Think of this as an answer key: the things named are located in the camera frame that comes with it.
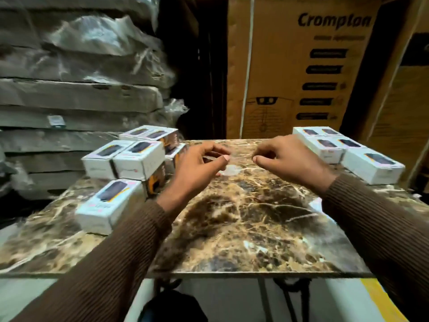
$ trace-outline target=table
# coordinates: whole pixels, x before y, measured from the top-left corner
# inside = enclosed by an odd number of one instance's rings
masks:
[[[148,278],[372,276],[336,223],[308,209],[316,195],[251,161],[261,140],[218,142],[233,149],[230,164],[241,170],[215,179],[190,201],[174,222]],[[339,165],[334,168],[345,171]],[[73,215],[104,185],[82,178],[44,210],[29,216],[0,248],[0,278],[57,278],[96,247],[104,237],[81,231]],[[404,189],[368,187],[429,220],[429,206]]]

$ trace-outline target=ribbed knit sleeve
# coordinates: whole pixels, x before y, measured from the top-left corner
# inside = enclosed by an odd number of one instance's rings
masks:
[[[111,235],[12,321],[123,321],[173,220],[154,201],[135,205]]]
[[[322,196],[323,211],[344,230],[389,297],[410,321],[429,310],[426,222],[341,175]]]

